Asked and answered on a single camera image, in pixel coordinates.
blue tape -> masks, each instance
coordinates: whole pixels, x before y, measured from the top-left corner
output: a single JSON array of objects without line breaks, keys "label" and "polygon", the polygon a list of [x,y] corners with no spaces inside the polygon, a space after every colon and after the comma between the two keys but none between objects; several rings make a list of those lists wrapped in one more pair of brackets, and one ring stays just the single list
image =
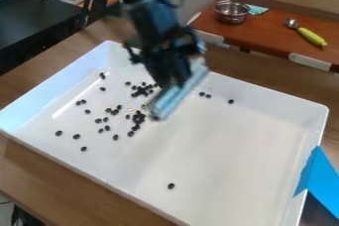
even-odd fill
[{"label": "blue tape", "polygon": [[294,196],[305,189],[339,219],[339,175],[320,147],[312,151]]}]

spoon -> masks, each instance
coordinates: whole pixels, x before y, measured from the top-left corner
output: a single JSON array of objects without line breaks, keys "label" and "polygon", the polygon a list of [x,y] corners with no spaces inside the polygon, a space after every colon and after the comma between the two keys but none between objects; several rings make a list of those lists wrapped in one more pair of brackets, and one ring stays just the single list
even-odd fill
[{"label": "spoon", "polygon": [[287,20],[285,21],[285,24],[289,28],[299,31],[307,40],[309,40],[314,45],[318,47],[322,47],[322,48],[327,46],[327,43],[325,42],[325,40],[320,38],[318,35],[312,33],[311,31],[305,28],[301,28],[295,19],[287,18]]}]

white tray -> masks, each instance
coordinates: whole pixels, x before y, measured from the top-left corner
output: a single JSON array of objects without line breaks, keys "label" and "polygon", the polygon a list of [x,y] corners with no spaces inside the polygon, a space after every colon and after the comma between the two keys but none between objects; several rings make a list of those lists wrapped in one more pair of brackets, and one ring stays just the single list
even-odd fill
[{"label": "white tray", "polygon": [[[292,196],[320,144],[325,106],[211,72],[166,122],[147,121],[128,138],[125,115],[147,99],[131,99],[125,81],[152,79],[105,42],[3,109],[1,131],[179,225],[298,224],[306,191]],[[75,106],[79,99],[87,103]],[[124,113],[109,115],[113,130],[98,134],[94,119],[118,104]]]}]

yellow handle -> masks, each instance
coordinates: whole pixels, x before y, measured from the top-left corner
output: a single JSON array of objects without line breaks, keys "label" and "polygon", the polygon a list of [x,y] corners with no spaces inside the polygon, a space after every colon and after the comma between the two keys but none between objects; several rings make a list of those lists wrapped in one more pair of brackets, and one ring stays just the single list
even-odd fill
[{"label": "yellow handle", "polygon": [[312,33],[311,31],[308,31],[305,28],[299,28],[297,29],[305,38],[307,38],[311,43],[315,44],[319,47],[326,47],[327,43],[325,40],[320,38],[318,35]]}]

robotic arm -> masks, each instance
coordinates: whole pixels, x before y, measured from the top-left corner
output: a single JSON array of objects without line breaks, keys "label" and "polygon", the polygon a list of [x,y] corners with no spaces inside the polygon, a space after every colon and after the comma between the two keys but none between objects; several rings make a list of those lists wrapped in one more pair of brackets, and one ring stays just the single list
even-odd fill
[{"label": "robotic arm", "polygon": [[121,11],[138,34],[140,53],[125,44],[131,61],[142,63],[162,92],[154,98],[152,114],[165,119],[207,73],[201,57],[189,57],[205,51],[204,43],[189,27],[181,27],[170,0],[121,0]]}]

